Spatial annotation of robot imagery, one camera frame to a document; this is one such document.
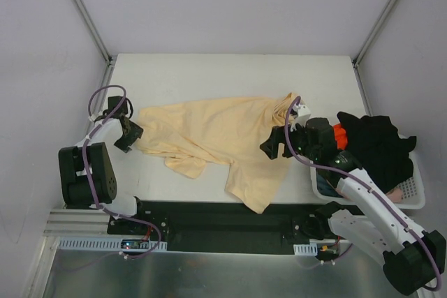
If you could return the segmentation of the cream yellow t shirt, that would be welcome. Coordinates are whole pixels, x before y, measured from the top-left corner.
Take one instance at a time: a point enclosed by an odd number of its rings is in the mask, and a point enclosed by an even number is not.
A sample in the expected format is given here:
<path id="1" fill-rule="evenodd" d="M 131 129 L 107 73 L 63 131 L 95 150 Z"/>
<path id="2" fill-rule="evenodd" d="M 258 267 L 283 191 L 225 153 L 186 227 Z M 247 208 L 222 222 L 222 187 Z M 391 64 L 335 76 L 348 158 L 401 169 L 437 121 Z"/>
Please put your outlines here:
<path id="1" fill-rule="evenodd" d="M 261 214 L 274 200 L 290 167 L 284 157 L 269 159 L 260 145 L 272 128 L 284 127 L 295 93 L 275 100 L 236 97 L 145 107 L 136 146 L 163 157 L 176 173 L 197 179 L 208 163 L 229 167 L 225 189 Z"/>

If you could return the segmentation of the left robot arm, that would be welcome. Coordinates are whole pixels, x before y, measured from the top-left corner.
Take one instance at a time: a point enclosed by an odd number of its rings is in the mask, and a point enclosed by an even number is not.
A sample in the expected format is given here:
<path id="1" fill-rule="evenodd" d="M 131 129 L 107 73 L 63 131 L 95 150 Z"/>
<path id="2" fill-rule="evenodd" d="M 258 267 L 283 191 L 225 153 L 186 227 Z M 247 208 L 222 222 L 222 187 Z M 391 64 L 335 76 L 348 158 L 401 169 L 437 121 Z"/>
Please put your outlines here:
<path id="1" fill-rule="evenodd" d="M 65 205 L 69 209 L 100 209 L 125 215 L 123 225 L 131 234 L 147 228 L 146 215 L 138 211 L 138 198 L 124 188 L 135 181 L 130 172 L 136 155 L 132 146 L 143 129 L 131 121 L 128 98 L 111 96 L 101 115 L 94 117 L 100 129 L 72 147 L 59 150 L 59 174 Z"/>

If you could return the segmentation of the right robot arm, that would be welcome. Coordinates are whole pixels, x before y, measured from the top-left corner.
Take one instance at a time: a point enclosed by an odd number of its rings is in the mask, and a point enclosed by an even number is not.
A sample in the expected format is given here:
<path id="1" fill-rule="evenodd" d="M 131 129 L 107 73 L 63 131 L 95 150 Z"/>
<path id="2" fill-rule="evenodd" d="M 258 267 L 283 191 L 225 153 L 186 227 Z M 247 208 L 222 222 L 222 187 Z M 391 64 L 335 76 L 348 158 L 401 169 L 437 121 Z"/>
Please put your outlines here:
<path id="1" fill-rule="evenodd" d="M 352 154 L 338 147 L 327 119 L 312 118 L 304 126 L 297 122 L 275 126 L 260 148 L 268 158 L 276 159 L 280 144 L 284 157 L 323 172 L 335 190 L 367 217 L 358 221 L 341 204 L 330 202 L 316 212 L 318 236 L 347 238 L 381 266 L 388 282 L 403 295 L 421 288 L 440 290 L 446 239 L 436 230 L 425 230 L 381 191 Z"/>

